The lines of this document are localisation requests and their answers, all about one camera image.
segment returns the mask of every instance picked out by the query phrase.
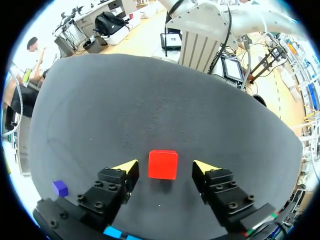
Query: black backpack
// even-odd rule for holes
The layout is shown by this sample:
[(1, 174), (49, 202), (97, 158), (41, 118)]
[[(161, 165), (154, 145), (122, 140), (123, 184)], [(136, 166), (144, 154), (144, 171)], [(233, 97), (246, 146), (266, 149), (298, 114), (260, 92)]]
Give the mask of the black backpack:
[(110, 36), (126, 26), (128, 21), (113, 15), (112, 12), (104, 11), (96, 16), (94, 23), (96, 32), (101, 35)]

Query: white desk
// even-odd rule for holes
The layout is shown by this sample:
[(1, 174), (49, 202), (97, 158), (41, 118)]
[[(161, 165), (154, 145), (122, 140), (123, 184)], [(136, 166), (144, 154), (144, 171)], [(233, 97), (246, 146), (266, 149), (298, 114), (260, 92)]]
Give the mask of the white desk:
[(137, 10), (136, 2), (133, 0), (109, 0), (91, 10), (84, 12), (74, 19), (75, 23), (87, 36), (93, 35), (93, 29), (96, 28), (95, 20), (99, 14), (103, 12), (110, 12), (111, 10), (121, 7), (124, 13), (119, 13), (118, 17), (123, 18), (126, 15)]

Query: red cube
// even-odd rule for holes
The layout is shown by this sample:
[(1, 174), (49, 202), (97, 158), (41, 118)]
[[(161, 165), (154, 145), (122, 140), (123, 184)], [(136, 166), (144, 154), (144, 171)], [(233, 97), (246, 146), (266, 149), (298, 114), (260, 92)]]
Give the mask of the red cube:
[(176, 151), (152, 150), (149, 153), (149, 178), (175, 180), (177, 167), (178, 154)]

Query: white shirt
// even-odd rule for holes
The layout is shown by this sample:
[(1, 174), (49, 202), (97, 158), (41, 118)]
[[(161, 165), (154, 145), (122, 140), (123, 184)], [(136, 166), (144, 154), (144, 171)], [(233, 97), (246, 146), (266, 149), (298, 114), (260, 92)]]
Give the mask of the white shirt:
[(58, 59), (61, 58), (61, 52), (57, 44), (53, 43), (43, 43), (43, 42), (38, 42), (38, 48), (35, 51), (35, 53), (38, 56), (38, 59), (40, 58), (41, 52), (43, 49), (45, 49), (43, 58), (42, 58), (42, 63), (40, 64), (40, 70), (45, 71), (48, 70), (49, 68), (52, 67), (52, 65), (57, 61)]

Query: white wall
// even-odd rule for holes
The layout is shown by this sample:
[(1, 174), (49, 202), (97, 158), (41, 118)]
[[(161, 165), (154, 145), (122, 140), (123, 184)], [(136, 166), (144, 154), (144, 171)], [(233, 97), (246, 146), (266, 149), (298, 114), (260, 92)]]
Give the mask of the white wall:
[(51, 3), (36, 20), (33, 21), (31, 27), (25, 33), (20, 45), (16, 49), (13, 57), (13, 62), (23, 71), (30, 68), (36, 58), (27, 51), (27, 43), (32, 37), (37, 37), (39, 40), (53, 42), (55, 37), (52, 32), (60, 24), (62, 18), (61, 13), (69, 15), (76, 6), (90, 4), (90, 0), (55, 0)]
[[(319, 184), (319, 181), (315, 175), (314, 169), (312, 167), (312, 163), (308, 162), (308, 164), (309, 164), (309, 166), (308, 166), (309, 176), (308, 176), (308, 179), (305, 183), (305, 190), (312, 192), (312, 191), (316, 190), (316, 186)], [(320, 162), (315, 162), (314, 165), (315, 165), (315, 169), (318, 173), (318, 176), (320, 176)]]

